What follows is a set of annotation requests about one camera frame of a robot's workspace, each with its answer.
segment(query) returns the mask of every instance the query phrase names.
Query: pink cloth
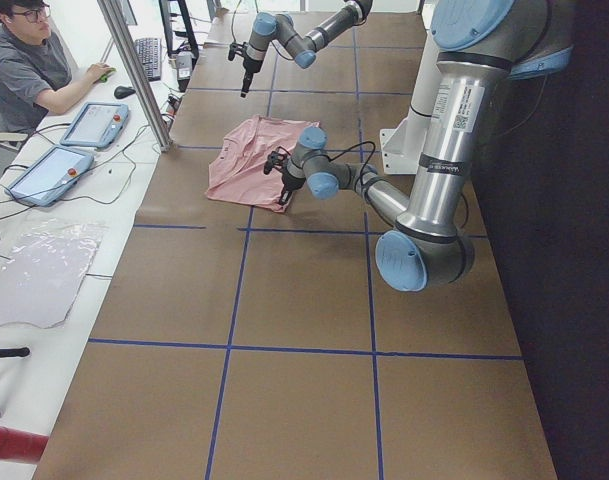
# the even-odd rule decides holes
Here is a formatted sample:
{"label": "pink cloth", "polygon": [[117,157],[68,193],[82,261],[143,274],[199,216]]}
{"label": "pink cloth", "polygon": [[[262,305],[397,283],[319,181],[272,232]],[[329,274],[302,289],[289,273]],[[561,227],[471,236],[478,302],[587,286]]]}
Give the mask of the pink cloth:
{"label": "pink cloth", "polygon": [[254,115],[226,134],[218,158],[208,168],[211,200],[255,205],[284,212],[278,204],[282,175],[273,170],[264,175],[268,155],[278,147],[292,152],[302,130],[318,122],[278,120]]}

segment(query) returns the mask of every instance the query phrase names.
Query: robotic arm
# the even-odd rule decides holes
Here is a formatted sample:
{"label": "robotic arm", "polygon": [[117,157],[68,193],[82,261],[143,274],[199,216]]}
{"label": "robotic arm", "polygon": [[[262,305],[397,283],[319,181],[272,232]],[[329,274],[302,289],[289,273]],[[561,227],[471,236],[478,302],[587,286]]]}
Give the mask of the robotic arm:
{"label": "robotic arm", "polygon": [[440,0],[429,32],[439,47],[439,86],[410,198],[370,166],[331,162],[326,134],[317,127],[302,133],[292,154],[273,152],[265,173],[272,168],[282,173],[283,201],[304,183],[320,199],[340,189],[361,195],[394,227],[375,252],[380,273],[393,288],[420,291],[458,280],[474,261],[472,243],[453,219],[479,120],[499,81],[567,65],[573,13],[572,0]]}
{"label": "robotic arm", "polygon": [[373,4],[372,0],[344,0],[344,2],[346,3],[344,8],[311,30],[304,38],[295,30],[290,16],[259,13],[253,23],[253,32],[249,41],[242,44],[231,43],[229,47],[229,60],[233,61],[236,55],[244,59],[245,74],[241,96],[246,97],[251,88],[253,75],[262,69],[264,57],[272,41],[277,40],[297,65],[308,68],[315,62],[316,52],[349,28],[366,21]]}

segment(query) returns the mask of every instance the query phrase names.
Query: eyeglasses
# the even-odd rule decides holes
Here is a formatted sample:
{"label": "eyeglasses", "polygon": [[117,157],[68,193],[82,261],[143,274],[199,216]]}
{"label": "eyeglasses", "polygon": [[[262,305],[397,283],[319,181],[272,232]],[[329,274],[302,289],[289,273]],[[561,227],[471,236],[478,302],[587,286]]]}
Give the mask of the eyeglasses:
{"label": "eyeglasses", "polygon": [[26,12],[12,12],[13,15],[22,15],[26,18],[28,23],[37,23],[42,18],[48,18],[51,16],[51,6],[44,4],[42,7],[37,8],[35,10],[27,10]]}

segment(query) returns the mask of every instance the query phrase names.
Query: silver pole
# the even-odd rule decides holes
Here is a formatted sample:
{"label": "silver pole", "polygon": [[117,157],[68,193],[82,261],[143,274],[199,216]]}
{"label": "silver pole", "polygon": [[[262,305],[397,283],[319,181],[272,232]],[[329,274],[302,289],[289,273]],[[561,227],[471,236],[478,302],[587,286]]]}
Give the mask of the silver pole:
{"label": "silver pole", "polygon": [[133,39],[122,16],[122,10],[117,0],[97,0],[97,3],[100,5],[106,25],[111,31],[115,46],[126,67],[126,72],[131,82],[133,82],[133,88],[137,92],[144,114],[153,130],[157,143],[160,145],[160,150],[167,152],[171,148],[171,137],[168,134],[166,124],[162,120],[153,90],[151,90],[146,73],[144,73],[144,67],[142,67],[135,52]]}

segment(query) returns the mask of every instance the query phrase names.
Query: keyboard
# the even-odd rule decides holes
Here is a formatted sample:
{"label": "keyboard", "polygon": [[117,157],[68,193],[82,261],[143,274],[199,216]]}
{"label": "keyboard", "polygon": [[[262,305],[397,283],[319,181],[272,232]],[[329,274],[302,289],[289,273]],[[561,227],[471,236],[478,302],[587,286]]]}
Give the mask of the keyboard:
{"label": "keyboard", "polygon": [[155,37],[138,38],[135,40],[137,53],[146,78],[149,82],[162,78],[162,39]]}

